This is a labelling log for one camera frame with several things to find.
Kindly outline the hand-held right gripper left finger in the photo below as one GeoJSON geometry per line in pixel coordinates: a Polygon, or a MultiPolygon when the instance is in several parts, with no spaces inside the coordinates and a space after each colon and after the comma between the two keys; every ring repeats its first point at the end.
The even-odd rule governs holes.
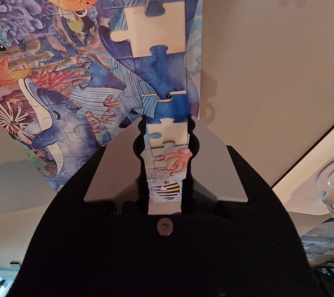
{"type": "Polygon", "coordinates": [[[141,213],[148,213],[149,190],[141,157],[145,133],[146,118],[140,116],[107,144],[85,202],[109,201],[120,210],[124,202],[134,201],[141,213]]]}

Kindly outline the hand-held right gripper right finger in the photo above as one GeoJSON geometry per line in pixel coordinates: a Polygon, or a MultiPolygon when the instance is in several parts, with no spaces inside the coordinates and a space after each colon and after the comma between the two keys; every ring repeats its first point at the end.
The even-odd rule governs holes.
{"type": "Polygon", "coordinates": [[[188,116],[189,149],[192,156],[183,180],[181,213],[195,208],[211,209],[218,202],[247,203],[226,144],[195,116],[188,116]]]}

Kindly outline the white blue striped puzzle piece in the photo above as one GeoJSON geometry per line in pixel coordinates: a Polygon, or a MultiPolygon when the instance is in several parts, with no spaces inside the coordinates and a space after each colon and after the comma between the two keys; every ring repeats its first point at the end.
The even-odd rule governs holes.
{"type": "Polygon", "coordinates": [[[85,76],[82,81],[73,81],[75,88],[70,94],[70,98],[81,106],[77,117],[86,117],[94,128],[102,125],[117,127],[125,117],[118,99],[124,92],[125,84],[98,61],[90,64],[85,76]]]}

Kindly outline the sea animals jigsaw puzzle board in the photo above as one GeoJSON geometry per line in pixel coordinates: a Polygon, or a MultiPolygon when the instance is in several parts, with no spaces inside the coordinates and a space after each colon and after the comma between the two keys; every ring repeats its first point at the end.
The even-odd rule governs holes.
{"type": "Polygon", "coordinates": [[[1,0],[1,126],[59,192],[140,115],[141,96],[188,94],[198,116],[203,0],[1,0]],[[124,119],[94,128],[70,94],[98,61],[125,84],[124,119]]]}

